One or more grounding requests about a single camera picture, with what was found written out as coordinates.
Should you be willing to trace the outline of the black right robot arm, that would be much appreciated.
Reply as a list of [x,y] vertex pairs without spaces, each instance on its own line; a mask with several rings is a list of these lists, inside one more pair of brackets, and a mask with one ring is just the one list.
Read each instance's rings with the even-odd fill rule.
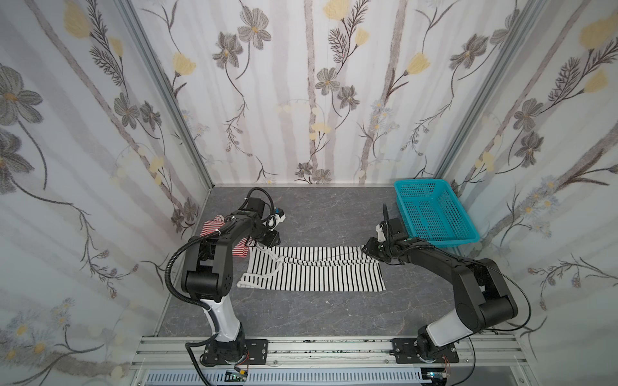
[[407,234],[399,218],[384,219],[362,252],[384,263],[397,260],[431,271],[452,285],[454,310],[421,327],[414,353],[426,363],[442,360],[455,343],[518,316],[518,306],[497,264],[475,261]]

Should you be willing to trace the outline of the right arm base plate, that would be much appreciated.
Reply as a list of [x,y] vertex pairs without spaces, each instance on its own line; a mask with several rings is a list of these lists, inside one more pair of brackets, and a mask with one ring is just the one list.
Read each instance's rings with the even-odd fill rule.
[[427,363],[449,364],[459,363],[460,358],[453,344],[437,347],[429,339],[392,339],[392,355],[398,364]]

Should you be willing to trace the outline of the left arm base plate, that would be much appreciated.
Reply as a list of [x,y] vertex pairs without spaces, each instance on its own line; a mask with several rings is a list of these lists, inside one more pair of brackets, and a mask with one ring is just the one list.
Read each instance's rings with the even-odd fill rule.
[[267,339],[239,339],[226,343],[214,340],[206,345],[200,363],[206,367],[237,363],[265,365],[268,346]]

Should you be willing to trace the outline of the red white striped tank top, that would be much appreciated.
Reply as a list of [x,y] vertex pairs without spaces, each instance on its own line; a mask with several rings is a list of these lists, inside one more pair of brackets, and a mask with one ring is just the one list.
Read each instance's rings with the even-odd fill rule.
[[[225,217],[222,215],[215,216],[212,220],[207,220],[204,222],[201,229],[201,236],[206,236],[211,233],[219,234],[219,230],[225,224]],[[246,258],[249,256],[249,246],[248,246],[248,237],[243,237],[233,248],[233,256]]]

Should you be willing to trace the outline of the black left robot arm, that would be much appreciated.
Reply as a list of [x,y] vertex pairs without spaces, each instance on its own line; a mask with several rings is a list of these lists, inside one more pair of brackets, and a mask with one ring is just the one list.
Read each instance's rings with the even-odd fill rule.
[[199,302],[212,329],[211,338],[196,344],[204,349],[200,364],[214,367],[248,360],[243,326],[229,298],[234,249],[249,241],[277,246],[280,236],[276,227],[284,220],[282,209],[248,197],[238,210],[220,221],[218,228],[189,241],[184,251],[181,289],[193,302]]

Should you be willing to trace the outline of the black white striped tank top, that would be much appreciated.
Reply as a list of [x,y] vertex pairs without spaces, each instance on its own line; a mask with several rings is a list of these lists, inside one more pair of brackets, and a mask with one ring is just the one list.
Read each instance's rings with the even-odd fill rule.
[[379,262],[360,246],[254,247],[237,287],[299,292],[381,292]]

